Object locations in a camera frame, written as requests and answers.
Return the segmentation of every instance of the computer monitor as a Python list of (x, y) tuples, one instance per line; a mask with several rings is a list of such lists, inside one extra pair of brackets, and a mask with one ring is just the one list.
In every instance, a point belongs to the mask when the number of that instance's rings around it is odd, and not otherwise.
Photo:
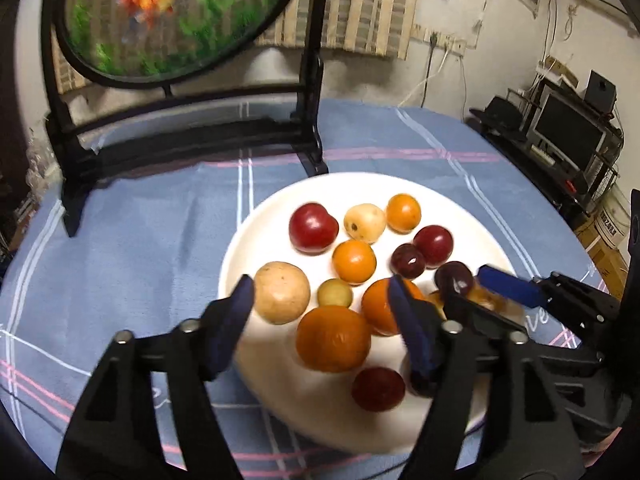
[(555, 93), (549, 94), (534, 131), (556, 155), (579, 171), (587, 171), (605, 133)]

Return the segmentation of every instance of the glass panel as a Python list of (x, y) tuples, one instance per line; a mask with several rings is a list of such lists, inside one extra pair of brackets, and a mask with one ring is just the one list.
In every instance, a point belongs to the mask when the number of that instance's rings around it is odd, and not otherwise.
[(278, 0), (64, 0), (68, 44), (92, 68), (163, 81), (208, 65)]

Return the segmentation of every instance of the cardboard box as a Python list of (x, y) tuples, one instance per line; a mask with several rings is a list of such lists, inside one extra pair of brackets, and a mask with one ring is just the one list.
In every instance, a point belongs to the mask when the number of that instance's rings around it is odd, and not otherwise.
[(587, 254), (607, 285), (609, 293), (614, 298), (621, 300), (625, 290), (628, 267), (620, 251), (610, 249), (604, 243), (591, 220), (576, 229), (575, 235), (587, 250)]

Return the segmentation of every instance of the white bucket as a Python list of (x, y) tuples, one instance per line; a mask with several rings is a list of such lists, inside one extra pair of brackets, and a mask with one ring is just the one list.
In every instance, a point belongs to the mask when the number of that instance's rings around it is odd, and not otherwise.
[(631, 226), (631, 204), (618, 186), (614, 185), (605, 195), (595, 224), (598, 234), (611, 249), (625, 239)]

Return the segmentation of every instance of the circular black frame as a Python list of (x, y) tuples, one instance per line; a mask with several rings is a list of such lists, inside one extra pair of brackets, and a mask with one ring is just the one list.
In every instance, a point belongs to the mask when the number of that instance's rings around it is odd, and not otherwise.
[(196, 77), (199, 74), (210, 72), (215, 68), (221, 66), (227, 61), (231, 60), (237, 54), (242, 52), (249, 44), (253, 43), (271, 24), (277, 19), (277, 17), (285, 10), (291, 0), (278, 0), (271, 12), (262, 19), (257, 27), (251, 28), (248, 32), (242, 35), (242, 37), (233, 44), (225, 47), (221, 53), (214, 58), (213, 61), (203, 64), (192, 70), (180, 70), (177, 75), (167, 77), (164, 79), (158, 79), (157, 76), (136, 76), (135, 80), (130, 76), (116, 76), (106, 74), (96, 70), (93, 66), (87, 63), (84, 59), (78, 56), (73, 50), (69, 41), (69, 30), (66, 26), (65, 20), (65, 2), (66, 0), (52, 0), (52, 25), (56, 31), (56, 39), (60, 46), (62, 54), (68, 61), (69, 65), (73, 67), (79, 74), (85, 78), (98, 83), (102, 86), (111, 88), (124, 88), (124, 89), (137, 89), (137, 90), (149, 90), (152, 88), (164, 88), (171, 86), (187, 79)]

